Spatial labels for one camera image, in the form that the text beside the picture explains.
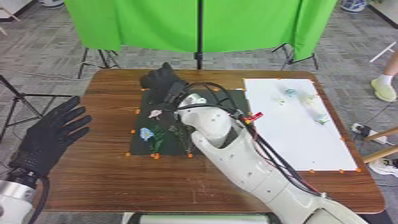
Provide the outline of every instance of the white board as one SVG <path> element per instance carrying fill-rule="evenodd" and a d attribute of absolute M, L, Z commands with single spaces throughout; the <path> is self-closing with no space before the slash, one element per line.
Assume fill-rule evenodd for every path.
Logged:
<path fill-rule="evenodd" d="M 258 133 L 295 170 L 356 170 L 356 161 L 322 98 L 315 98 L 311 105 L 304 103 L 306 96 L 318 94 L 313 81 L 246 79 L 246 89 L 251 111 L 254 114 L 263 112 L 254 122 Z M 286 95 L 288 89 L 297 90 L 292 97 Z M 331 118 L 324 125 L 315 120 L 318 113 Z"/>

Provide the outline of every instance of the chair leg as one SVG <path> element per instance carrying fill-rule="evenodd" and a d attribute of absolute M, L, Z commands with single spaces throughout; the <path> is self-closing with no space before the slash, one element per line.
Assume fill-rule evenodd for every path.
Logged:
<path fill-rule="evenodd" d="M 365 138 L 365 141 L 370 142 L 373 139 L 381 138 L 382 136 L 389 136 L 395 133 L 398 133 L 398 127 L 395 127 L 388 131 L 382 131 L 381 133 L 377 133 L 375 135 L 372 135 L 370 137 L 366 137 Z"/>
<path fill-rule="evenodd" d="M 15 18 L 15 20 L 20 22 L 22 20 L 18 19 L 18 17 L 15 16 L 15 14 L 9 12 L 9 10 L 4 7 L 2 7 L 2 10 L 9 14 L 9 16 Z"/>
<path fill-rule="evenodd" d="M 7 32 L 6 32 L 2 27 L 0 27 L 0 32 L 4 33 L 6 36 L 9 36 L 9 34 L 7 34 Z"/>
<path fill-rule="evenodd" d="M 363 160 L 365 163 L 370 163 L 373 160 L 381 159 L 382 157 L 389 156 L 393 153 L 398 152 L 398 146 L 391 147 L 389 149 L 381 150 L 368 156 L 365 156 Z"/>
<path fill-rule="evenodd" d="M 382 50 L 382 52 L 379 53 L 379 55 L 372 58 L 370 63 L 375 62 L 375 60 L 381 58 L 381 56 L 384 55 L 384 53 L 386 53 L 388 51 L 393 51 L 391 49 L 393 49 L 393 46 L 395 46 L 395 45 L 397 45 L 397 42 L 384 48 L 384 50 Z"/>

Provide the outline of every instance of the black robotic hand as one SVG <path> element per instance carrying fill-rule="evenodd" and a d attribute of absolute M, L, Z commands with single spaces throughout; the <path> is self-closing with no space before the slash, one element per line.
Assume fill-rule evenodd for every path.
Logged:
<path fill-rule="evenodd" d="M 173 103 L 176 97 L 187 87 L 187 82 L 180 79 L 171 64 L 166 62 L 162 68 L 153 70 L 141 78 L 141 86 L 151 89 L 150 101 L 151 104 Z"/>
<path fill-rule="evenodd" d="M 86 113 L 84 107 L 73 109 L 79 103 L 80 97 L 73 97 L 29 128 L 15 159 L 9 163 L 13 168 L 34 171 L 38 177 L 48 175 L 70 145 L 89 132 L 89 127 L 82 127 L 93 120 L 91 116 L 86 115 L 75 120 Z"/>

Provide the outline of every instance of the wooden table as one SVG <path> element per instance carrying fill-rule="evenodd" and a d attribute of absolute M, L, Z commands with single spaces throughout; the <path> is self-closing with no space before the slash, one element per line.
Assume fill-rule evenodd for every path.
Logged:
<path fill-rule="evenodd" d="M 52 172 L 47 211 L 267 212 L 260 200 L 238 189 L 205 156 L 130 156 L 139 78 L 150 70 L 98 72 L 84 105 L 93 115 L 91 133 L 68 150 Z M 308 182 L 357 213 L 384 210 L 381 191 L 365 167 L 338 114 L 315 76 L 308 72 L 178 71 L 189 82 L 244 87 L 244 78 L 311 79 L 363 172 L 302 172 Z"/>

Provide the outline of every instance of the black finger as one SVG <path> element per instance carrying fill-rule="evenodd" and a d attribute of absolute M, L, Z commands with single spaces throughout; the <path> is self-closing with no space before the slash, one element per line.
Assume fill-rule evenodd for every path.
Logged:
<path fill-rule="evenodd" d="M 70 123 L 84 113 L 86 107 L 80 107 L 71 112 L 68 112 L 68 114 L 64 115 L 64 124 Z"/>
<path fill-rule="evenodd" d="M 47 118 L 57 118 L 61 114 L 70 112 L 70 110 L 77 107 L 80 104 L 80 97 L 75 96 L 50 111 Z"/>
<path fill-rule="evenodd" d="M 70 146 L 75 141 L 86 136 L 86 134 L 89 133 L 91 129 L 89 127 L 82 128 L 66 138 L 66 145 Z"/>
<path fill-rule="evenodd" d="M 86 115 L 84 118 L 80 118 L 77 121 L 73 121 L 61 129 L 61 132 L 70 133 L 77 131 L 79 128 L 82 128 L 93 120 L 91 115 Z"/>

